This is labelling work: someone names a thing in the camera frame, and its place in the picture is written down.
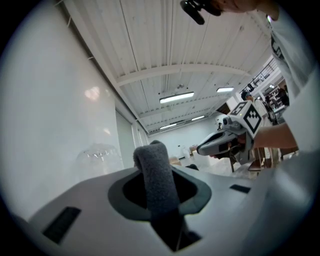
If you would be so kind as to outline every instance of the foam grip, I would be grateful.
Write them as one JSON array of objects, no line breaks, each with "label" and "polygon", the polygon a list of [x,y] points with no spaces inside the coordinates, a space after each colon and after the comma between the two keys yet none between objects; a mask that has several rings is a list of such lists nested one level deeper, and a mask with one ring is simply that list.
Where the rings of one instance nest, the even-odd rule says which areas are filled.
[{"label": "foam grip", "polygon": [[135,165],[143,173],[147,208],[153,220],[178,209],[180,203],[166,146],[154,140],[133,153]]}]

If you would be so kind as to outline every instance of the floor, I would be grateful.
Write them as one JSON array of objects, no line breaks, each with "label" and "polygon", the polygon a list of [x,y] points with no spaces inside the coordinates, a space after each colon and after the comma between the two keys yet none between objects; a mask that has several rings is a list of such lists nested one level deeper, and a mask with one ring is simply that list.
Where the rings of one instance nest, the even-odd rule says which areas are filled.
[{"label": "floor", "polygon": [[[294,153],[287,154],[283,157],[283,160],[290,159]],[[230,165],[230,159],[229,158],[222,158],[219,162],[212,166],[201,166],[198,165],[195,162],[195,159],[193,156],[190,158],[183,158],[180,160],[182,166],[188,166],[191,164],[195,164],[199,171],[201,172],[207,172],[207,173],[212,173],[215,175],[221,175],[221,176],[229,176],[229,177],[237,177],[237,178],[245,178],[245,179],[250,179],[254,180],[257,177],[257,172],[252,172],[248,171],[248,168],[251,164],[251,162],[246,163],[244,165],[239,164],[236,162],[233,165],[234,172],[232,172],[231,165]]]}]

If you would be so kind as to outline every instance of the ceiling light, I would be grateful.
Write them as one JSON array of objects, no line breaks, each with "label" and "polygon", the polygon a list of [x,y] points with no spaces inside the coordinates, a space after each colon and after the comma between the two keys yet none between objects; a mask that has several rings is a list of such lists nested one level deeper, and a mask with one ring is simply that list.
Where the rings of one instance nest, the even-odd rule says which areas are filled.
[{"label": "ceiling light", "polygon": [[231,92],[234,89],[234,87],[224,87],[224,88],[218,88],[216,90],[217,93],[225,93],[225,92]]},{"label": "ceiling light", "polygon": [[176,126],[177,124],[174,123],[174,124],[170,124],[170,125],[167,125],[167,126],[164,126],[164,127],[161,127],[160,130],[162,129],[166,129],[166,128],[169,128],[169,127],[172,127],[172,126]]},{"label": "ceiling light", "polygon": [[196,117],[196,118],[192,118],[191,121],[194,121],[194,120],[198,120],[198,119],[201,119],[201,118],[204,118],[205,116],[202,115],[202,116],[199,116],[199,117]]},{"label": "ceiling light", "polygon": [[195,93],[192,91],[192,92],[182,93],[182,94],[178,94],[178,95],[174,95],[174,96],[164,97],[164,98],[160,99],[160,104],[173,102],[173,101],[177,101],[177,100],[181,100],[181,99],[185,99],[185,98],[190,98],[194,94]]}]

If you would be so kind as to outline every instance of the railing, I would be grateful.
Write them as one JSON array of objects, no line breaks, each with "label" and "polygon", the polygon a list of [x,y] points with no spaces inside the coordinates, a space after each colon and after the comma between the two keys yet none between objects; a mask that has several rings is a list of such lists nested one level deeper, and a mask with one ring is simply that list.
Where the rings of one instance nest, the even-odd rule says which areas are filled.
[{"label": "railing", "polygon": [[247,91],[251,93],[254,89],[256,89],[259,85],[261,85],[277,68],[277,63],[273,58],[264,69],[252,79],[250,83],[243,89],[243,91]]}]

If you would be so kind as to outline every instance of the ceiling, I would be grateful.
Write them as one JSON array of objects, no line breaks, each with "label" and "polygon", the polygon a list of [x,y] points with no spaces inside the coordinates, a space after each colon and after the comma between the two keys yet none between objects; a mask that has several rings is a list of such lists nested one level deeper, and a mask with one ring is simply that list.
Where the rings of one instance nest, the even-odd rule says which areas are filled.
[{"label": "ceiling", "polygon": [[[262,13],[202,11],[194,22],[178,0],[65,0],[64,4],[112,86],[149,134],[209,116],[243,89],[271,55]],[[160,98],[194,92],[160,104]]]}]

